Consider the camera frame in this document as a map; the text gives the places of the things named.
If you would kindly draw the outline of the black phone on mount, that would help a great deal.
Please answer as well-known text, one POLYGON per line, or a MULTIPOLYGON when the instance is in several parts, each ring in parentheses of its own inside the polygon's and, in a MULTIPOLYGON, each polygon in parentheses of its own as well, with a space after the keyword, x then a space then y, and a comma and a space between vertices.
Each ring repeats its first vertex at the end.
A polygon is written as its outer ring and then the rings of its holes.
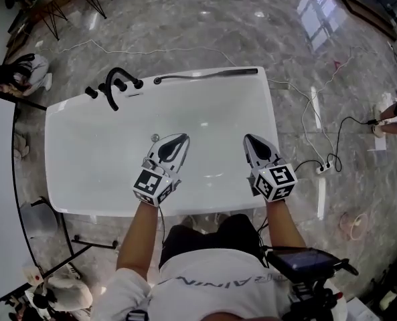
POLYGON ((339 270, 359 275, 348 258, 339 259, 312 247, 271 247, 266 260, 294 284, 325 282, 339 270))

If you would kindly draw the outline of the white bathtub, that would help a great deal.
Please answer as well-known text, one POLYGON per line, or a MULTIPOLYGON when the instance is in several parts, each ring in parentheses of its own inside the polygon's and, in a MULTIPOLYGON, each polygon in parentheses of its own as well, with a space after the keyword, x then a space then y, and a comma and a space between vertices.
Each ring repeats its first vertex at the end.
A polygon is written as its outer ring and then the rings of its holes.
POLYGON ((255 134, 278 144, 265 70, 221 76, 218 68, 152 77, 143 87, 81 94, 48 107, 45 165, 48 195, 62 213, 131 217, 138 199, 133 185, 153 142, 170 134, 190 137, 181 183, 161 208, 164 216, 215 213, 263 206, 248 183, 243 138, 255 134), (126 98, 128 94, 143 95, 126 98))

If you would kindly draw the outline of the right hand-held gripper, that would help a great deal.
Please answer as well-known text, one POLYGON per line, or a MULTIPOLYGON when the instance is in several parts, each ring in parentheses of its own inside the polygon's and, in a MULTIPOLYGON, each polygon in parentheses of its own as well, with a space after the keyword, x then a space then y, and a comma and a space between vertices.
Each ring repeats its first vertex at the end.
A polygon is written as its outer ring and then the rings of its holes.
POLYGON ((261 136, 246 134, 244 152, 251 167, 247 179, 252 195, 261 195, 266 202, 285 200, 298 180, 292 165, 282 158, 276 146, 261 136))

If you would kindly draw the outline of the pink and white round dish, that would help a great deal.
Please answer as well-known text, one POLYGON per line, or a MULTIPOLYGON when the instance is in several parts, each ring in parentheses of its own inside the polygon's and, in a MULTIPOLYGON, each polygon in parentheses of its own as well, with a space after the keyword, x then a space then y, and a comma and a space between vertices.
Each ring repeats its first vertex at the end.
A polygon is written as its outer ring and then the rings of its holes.
POLYGON ((339 220, 339 229, 343 234, 352 241, 360 240, 368 228, 368 215, 360 213, 344 213, 339 220))

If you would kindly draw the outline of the white power strip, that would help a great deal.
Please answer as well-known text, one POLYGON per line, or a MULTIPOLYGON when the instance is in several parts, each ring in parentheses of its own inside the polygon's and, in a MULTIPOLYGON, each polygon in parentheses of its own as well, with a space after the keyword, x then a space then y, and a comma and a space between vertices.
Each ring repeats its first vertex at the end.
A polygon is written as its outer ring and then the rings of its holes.
POLYGON ((342 170, 342 162, 338 159, 331 159, 324 163, 321 167, 317 167, 315 172, 320 175, 326 172, 339 173, 342 170))

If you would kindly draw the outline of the person's black shorts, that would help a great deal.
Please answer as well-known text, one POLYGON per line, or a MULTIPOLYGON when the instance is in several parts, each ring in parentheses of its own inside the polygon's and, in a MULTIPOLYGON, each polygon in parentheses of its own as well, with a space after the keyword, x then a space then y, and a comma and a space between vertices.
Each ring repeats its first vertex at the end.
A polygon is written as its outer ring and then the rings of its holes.
POLYGON ((165 240, 159 268, 188 267, 259 270, 264 267, 258 232, 245 214, 231 215, 217 231, 203 234, 182 224, 171 228, 165 240))

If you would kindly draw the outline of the black chest rig mount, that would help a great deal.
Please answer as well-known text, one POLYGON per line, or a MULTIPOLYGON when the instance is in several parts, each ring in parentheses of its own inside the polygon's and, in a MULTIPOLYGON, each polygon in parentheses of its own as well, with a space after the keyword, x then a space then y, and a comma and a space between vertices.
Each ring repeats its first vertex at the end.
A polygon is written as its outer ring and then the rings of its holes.
POLYGON ((342 292, 326 288, 326 280, 304 282, 293 286, 290 310, 282 317, 283 321, 333 321, 332 309, 343 298, 342 292))

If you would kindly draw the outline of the dark floor platform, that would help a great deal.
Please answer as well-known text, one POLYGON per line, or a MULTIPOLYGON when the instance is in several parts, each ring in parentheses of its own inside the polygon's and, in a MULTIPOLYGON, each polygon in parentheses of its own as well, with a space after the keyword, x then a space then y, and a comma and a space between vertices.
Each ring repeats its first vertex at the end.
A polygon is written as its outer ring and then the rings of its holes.
POLYGON ((389 15, 366 0, 341 0, 347 10, 383 33, 391 41, 397 40, 397 33, 389 15))

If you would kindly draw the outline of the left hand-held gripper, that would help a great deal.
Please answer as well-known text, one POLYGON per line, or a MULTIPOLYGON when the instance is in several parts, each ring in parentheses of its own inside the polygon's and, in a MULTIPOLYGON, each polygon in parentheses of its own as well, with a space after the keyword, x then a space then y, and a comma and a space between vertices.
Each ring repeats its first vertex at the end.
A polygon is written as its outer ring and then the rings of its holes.
POLYGON ((181 183, 178 172, 189 145, 190 137, 185 133, 171 134, 155 142, 148 152, 149 158, 143 160, 142 171, 133 185, 135 197, 151 206, 160 207, 181 183))

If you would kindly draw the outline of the grey round seat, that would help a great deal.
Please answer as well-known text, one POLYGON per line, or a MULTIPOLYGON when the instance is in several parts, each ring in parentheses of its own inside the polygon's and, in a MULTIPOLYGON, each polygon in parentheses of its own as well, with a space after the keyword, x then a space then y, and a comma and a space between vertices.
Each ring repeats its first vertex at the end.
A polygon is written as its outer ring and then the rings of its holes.
POLYGON ((58 232, 56 214, 46 200, 24 202, 20 213, 28 239, 49 238, 58 232))

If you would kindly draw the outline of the person's left forearm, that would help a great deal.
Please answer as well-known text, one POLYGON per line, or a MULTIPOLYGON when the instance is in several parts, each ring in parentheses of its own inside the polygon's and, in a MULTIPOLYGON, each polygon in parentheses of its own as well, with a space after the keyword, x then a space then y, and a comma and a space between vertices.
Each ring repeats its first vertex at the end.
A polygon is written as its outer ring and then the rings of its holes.
POLYGON ((122 242, 116 269, 129 269, 147 281, 158 223, 158 209, 140 202, 122 242))

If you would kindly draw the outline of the person's right forearm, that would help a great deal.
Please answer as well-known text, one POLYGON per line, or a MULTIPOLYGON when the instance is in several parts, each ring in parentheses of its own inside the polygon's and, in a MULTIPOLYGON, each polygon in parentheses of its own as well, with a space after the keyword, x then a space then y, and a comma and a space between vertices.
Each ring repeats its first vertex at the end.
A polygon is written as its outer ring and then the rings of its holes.
POLYGON ((306 247, 285 201, 266 202, 266 212, 273 247, 306 247))

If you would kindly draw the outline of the person's white t-shirt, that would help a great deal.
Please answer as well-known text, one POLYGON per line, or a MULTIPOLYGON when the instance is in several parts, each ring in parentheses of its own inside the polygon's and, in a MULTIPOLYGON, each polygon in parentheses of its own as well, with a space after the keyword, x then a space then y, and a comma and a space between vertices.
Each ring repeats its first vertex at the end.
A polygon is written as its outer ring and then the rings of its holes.
POLYGON ((160 282, 150 286, 133 270, 118 269, 93 304, 91 321, 126 321, 139 310, 149 321, 202 321, 218 312, 244 319, 279 318, 295 299, 286 277, 234 249, 177 255, 160 274, 160 282))

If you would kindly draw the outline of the white box with red button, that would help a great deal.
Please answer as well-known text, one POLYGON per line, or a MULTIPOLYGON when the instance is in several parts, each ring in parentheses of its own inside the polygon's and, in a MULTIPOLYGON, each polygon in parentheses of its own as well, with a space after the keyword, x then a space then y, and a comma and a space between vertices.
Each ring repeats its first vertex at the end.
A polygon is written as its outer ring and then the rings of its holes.
POLYGON ((22 270, 27 283, 31 286, 39 286, 44 282, 42 273, 36 265, 24 265, 22 270))

